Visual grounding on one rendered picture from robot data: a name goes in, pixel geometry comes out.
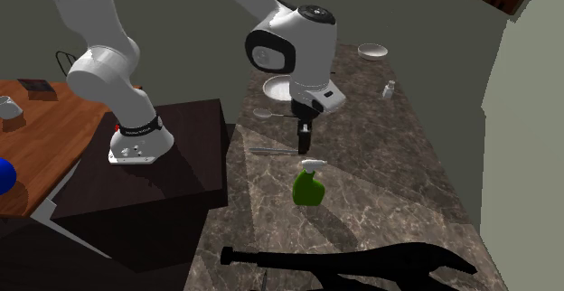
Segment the wooden table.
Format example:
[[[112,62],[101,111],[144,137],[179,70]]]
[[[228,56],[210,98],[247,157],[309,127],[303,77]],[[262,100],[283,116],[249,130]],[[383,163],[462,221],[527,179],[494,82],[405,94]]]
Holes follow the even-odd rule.
[[[80,160],[101,119],[111,111],[77,97],[65,82],[53,92],[31,92],[17,80],[0,80],[0,95],[11,97],[23,114],[0,118],[0,158],[12,164],[16,182],[0,194],[0,219],[29,218]]]

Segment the white bowl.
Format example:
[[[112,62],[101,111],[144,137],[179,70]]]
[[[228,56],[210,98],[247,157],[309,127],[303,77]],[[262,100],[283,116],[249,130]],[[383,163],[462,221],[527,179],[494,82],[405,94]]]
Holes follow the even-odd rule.
[[[363,43],[357,48],[358,55],[366,61],[385,59],[389,50],[378,43]]]

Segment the green spray bottle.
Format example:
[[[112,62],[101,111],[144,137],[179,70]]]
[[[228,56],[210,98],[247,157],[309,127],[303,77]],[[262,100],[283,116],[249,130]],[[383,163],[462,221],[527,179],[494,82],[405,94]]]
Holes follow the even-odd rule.
[[[318,159],[301,161],[303,170],[295,179],[292,188],[292,198],[295,205],[318,206],[322,202],[325,188],[322,183],[315,179],[315,172],[326,164],[326,161]]]

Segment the black locking pliers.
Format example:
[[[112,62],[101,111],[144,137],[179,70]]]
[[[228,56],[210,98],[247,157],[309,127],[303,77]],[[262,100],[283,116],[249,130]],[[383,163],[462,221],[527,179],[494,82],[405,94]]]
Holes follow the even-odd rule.
[[[242,252],[232,247],[221,250],[221,263],[255,264],[260,268],[308,271],[321,283],[311,291],[385,291],[355,279],[377,277],[394,282],[400,291],[457,291],[436,281],[430,274],[438,268],[452,268],[469,275],[474,265],[456,253],[424,242],[405,242],[376,249],[332,254]]]

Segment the silver knife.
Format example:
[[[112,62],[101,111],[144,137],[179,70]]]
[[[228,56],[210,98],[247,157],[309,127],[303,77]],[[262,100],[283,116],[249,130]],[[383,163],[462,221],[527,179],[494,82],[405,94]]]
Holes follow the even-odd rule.
[[[256,155],[297,155],[295,149],[267,148],[267,147],[250,147],[249,151]]]

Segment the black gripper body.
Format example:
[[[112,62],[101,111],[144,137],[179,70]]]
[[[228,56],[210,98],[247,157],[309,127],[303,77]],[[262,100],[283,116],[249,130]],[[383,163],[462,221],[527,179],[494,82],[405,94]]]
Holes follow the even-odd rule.
[[[300,122],[307,124],[312,123],[321,114],[318,109],[311,108],[295,99],[291,100],[291,112]]]

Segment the dark robot stand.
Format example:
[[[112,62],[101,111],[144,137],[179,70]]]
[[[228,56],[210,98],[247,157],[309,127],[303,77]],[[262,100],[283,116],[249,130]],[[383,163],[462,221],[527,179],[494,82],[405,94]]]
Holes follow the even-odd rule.
[[[55,223],[135,272],[191,262],[208,210],[228,203],[230,140],[220,101],[156,110],[174,135],[173,147],[152,164],[111,164],[117,119],[106,113],[52,214]]]

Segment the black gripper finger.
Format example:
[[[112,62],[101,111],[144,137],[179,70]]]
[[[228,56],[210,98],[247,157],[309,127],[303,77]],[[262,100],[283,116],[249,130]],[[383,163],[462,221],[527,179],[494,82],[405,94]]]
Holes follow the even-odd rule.
[[[299,120],[297,124],[298,153],[306,155],[310,149],[312,125],[310,122]]]

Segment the silver spoon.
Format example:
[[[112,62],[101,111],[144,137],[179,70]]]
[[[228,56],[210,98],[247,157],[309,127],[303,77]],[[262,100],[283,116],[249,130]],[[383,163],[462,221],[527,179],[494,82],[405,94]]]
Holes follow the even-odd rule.
[[[275,113],[272,113],[270,110],[265,109],[265,108],[255,108],[255,109],[253,110],[253,115],[254,115],[255,117],[259,117],[259,118],[262,118],[262,119],[267,119],[267,118],[270,118],[270,117],[291,117],[291,118],[296,118],[296,116],[293,116],[293,115],[275,114]]]

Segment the white plate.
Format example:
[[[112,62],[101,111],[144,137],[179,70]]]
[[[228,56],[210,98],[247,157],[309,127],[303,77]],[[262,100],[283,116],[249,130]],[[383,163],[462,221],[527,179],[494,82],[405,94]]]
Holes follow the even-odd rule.
[[[289,75],[273,76],[264,82],[262,90],[269,99],[290,102],[292,97],[289,91],[289,83]]]

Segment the blue round object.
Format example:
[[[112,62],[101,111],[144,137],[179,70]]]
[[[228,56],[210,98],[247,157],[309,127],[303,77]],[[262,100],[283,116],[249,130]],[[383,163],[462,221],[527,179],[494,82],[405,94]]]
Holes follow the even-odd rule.
[[[0,195],[10,191],[16,183],[17,173],[13,165],[0,157]]]

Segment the white mug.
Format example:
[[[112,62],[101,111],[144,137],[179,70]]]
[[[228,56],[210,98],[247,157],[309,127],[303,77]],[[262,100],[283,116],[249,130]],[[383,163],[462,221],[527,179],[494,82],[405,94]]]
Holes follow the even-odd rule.
[[[9,97],[0,96],[0,118],[9,120],[20,116],[23,110]]]

